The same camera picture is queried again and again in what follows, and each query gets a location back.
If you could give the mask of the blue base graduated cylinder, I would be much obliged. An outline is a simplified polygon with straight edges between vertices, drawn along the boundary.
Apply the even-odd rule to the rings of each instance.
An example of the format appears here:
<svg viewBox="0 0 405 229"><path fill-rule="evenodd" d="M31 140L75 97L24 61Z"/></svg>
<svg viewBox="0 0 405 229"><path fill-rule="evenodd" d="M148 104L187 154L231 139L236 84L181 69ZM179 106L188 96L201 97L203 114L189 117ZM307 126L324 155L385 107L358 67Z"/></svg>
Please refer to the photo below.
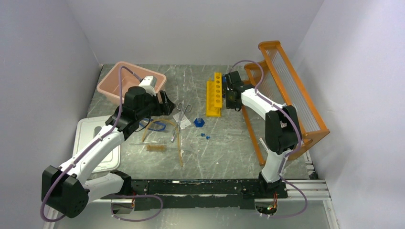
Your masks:
<svg viewBox="0 0 405 229"><path fill-rule="evenodd" d="M203 119L204 115L202 114L197 114L195 120L193 121L193 124L197 128L202 128L205 125L205 121Z"/></svg>

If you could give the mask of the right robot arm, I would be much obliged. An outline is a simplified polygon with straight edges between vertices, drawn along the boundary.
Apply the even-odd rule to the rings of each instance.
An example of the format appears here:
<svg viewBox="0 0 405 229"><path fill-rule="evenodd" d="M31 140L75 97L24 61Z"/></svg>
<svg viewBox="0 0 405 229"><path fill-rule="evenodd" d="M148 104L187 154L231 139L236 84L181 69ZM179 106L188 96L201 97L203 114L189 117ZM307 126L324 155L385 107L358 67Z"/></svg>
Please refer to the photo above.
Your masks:
<svg viewBox="0 0 405 229"><path fill-rule="evenodd" d="M298 144L301 131L297 111L291 105L281 105L263 95L252 84L245 84L239 72L224 74L226 108L239 111L243 106L252 109L265 121L265 149L267 160L259 173L258 192L268 198L282 181L282 170Z"/></svg>

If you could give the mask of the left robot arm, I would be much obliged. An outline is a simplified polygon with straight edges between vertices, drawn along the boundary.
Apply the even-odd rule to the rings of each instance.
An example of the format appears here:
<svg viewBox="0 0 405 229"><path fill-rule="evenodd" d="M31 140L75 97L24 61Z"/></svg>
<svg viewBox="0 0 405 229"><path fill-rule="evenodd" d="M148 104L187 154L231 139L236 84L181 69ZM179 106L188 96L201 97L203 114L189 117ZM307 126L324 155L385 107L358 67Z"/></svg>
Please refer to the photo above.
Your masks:
<svg viewBox="0 0 405 229"><path fill-rule="evenodd" d="M165 91L151 95L144 86L133 86L121 94L121 103L100 132L76 155L58 167L48 166L42 174L42 204L62 213L78 216L88 203L108 196L127 198L133 194L129 175L114 170L103 177L88 180L93 170L139 127L140 121L153 116L170 115L175 104Z"/></svg>

